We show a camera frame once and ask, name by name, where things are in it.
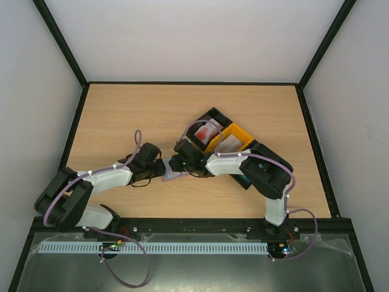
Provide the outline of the brown leather card holder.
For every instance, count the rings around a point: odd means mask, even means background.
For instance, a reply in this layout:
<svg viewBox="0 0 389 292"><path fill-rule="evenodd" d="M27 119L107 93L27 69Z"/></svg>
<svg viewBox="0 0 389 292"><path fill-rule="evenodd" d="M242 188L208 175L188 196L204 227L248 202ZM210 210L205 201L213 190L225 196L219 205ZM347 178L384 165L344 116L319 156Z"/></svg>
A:
<svg viewBox="0 0 389 292"><path fill-rule="evenodd" d="M188 176L188 172L174 172L169 165L170 158L163 158L162 162L165 166L165 174L161 177L163 182L171 181L173 179L182 178Z"/></svg>

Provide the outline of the black bin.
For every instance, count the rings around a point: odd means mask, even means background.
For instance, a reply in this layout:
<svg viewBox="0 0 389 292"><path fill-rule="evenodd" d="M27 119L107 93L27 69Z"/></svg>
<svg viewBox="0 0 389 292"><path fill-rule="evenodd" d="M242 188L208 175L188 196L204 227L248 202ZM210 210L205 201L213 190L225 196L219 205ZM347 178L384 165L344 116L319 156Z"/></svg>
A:
<svg viewBox="0 0 389 292"><path fill-rule="evenodd" d="M220 110L213 107L196 120L185 136L202 151L205 151L212 139L219 137L219 130L225 130L230 124L232 121Z"/></svg>
<svg viewBox="0 0 389 292"><path fill-rule="evenodd" d="M267 158L271 158L275 160L275 153L269 149L266 145L258 142L257 140L253 140L248 146L244 147L244 150L251 150L254 149L254 153L265 156ZM270 162L257 159L257 158L251 158L254 162L258 162L258 166L260 169L264 170L265 172L268 170L268 168L273 168L272 164ZM247 190L251 185L251 180L246 175L230 175L243 189Z"/></svg>

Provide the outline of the yellow bin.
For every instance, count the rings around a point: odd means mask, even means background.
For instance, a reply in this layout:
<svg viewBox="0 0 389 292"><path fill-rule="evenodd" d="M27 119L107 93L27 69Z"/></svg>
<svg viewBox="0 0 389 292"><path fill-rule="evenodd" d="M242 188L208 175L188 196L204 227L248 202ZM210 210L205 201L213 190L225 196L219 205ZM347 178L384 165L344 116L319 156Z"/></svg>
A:
<svg viewBox="0 0 389 292"><path fill-rule="evenodd" d="M232 123L222 130L222 141L218 148L220 153L233 153L243 151L254 138L236 123Z"/></svg>

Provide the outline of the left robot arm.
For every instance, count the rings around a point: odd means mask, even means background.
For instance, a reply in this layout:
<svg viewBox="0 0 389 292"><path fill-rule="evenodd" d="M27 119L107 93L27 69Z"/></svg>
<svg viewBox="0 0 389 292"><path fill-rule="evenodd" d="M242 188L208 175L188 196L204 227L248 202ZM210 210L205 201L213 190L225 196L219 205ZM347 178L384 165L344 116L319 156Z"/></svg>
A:
<svg viewBox="0 0 389 292"><path fill-rule="evenodd" d="M108 167L75 172L65 167L51 180L34 204L47 227L67 232L75 227L106 229L114 219L108 207L92 206L89 199L116 187L137 187L140 181L150 182L164 176L161 150L145 143L135 153Z"/></svg>

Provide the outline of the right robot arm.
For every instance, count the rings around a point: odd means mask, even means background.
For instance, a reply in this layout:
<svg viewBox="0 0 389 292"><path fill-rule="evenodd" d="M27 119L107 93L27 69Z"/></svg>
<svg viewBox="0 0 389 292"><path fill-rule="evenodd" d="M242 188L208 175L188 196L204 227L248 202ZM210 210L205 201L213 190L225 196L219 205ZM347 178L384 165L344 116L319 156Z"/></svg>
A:
<svg viewBox="0 0 389 292"><path fill-rule="evenodd" d="M264 230L272 238L286 232L289 216L287 200L296 185L292 166L261 143L252 148L230 153L202 153L189 141L182 140L174 147L169 160L174 172L188 172L199 178L221 175L243 175L265 197Z"/></svg>

